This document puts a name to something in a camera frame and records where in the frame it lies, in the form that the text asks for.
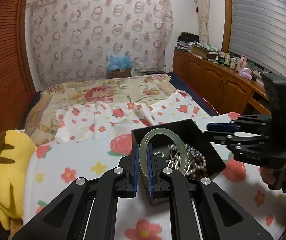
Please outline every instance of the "patterned curtain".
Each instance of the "patterned curtain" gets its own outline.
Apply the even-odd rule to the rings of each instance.
[[[27,6],[44,86],[105,78],[115,54],[130,57],[136,71],[166,68],[170,0],[38,0]]]

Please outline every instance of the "stuffed animal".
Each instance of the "stuffed animal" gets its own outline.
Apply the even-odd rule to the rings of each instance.
[[[10,219],[23,217],[25,175],[36,147],[20,130],[0,134],[0,221],[10,230]]]

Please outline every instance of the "white wall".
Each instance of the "white wall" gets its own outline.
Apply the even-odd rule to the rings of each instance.
[[[27,3],[33,2],[36,0],[27,0]],[[172,69],[172,62],[173,62],[173,54],[174,48],[178,39],[178,36],[181,32],[190,32],[193,34],[198,35],[199,27],[198,27],[198,18],[197,14],[195,13],[196,4],[193,0],[171,0],[172,8],[173,8],[173,15],[174,15],[174,22],[173,22],[173,31],[170,41],[167,44],[167,48],[165,51],[165,63],[167,66],[167,70]],[[37,91],[43,90],[38,77],[36,75],[36,70],[33,62],[31,45],[30,45],[30,38],[29,38],[29,15],[30,11],[26,11],[26,46],[27,46],[27,53],[28,53],[28,62],[31,69],[32,78],[34,81],[34,85]]]
[[[209,43],[222,47],[225,22],[225,0],[210,0]]]

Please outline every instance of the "dark blue bed sheet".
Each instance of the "dark blue bed sheet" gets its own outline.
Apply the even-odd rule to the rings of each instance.
[[[207,112],[208,115],[210,116],[216,116],[218,115],[214,109],[210,106],[209,103],[207,103],[202,97],[200,97],[199,95],[197,95],[192,88],[190,88],[187,83],[182,80],[180,78],[179,75],[177,75],[176,73],[174,72],[169,72],[167,73],[171,78],[172,80],[170,80],[171,84],[176,87],[178,90],[183,90],[185,91],[186,93],[188,93],[192,98],[193,100],[205,111]]]

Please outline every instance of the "strawberry print tablecloth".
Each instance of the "strawberry print tablecloth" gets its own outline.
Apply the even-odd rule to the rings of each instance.
[[[78,177],[94,179],[131,153],[131,130],[191,118],[201,130],[209,122],[229,122],[238,114],[209,117],[184,91],[147,105],[138,102],[73,105],[57,109],[55,139],[32,156],[26,178],[24,223]],[[227,168],[214,181],[278,239],[286,224],[286,195],[262,182],[259,168],[236,162],[213,145]],[[171,239],[168,203],[151,207],[139,179],[137,197],[119,199],[115,239]]]

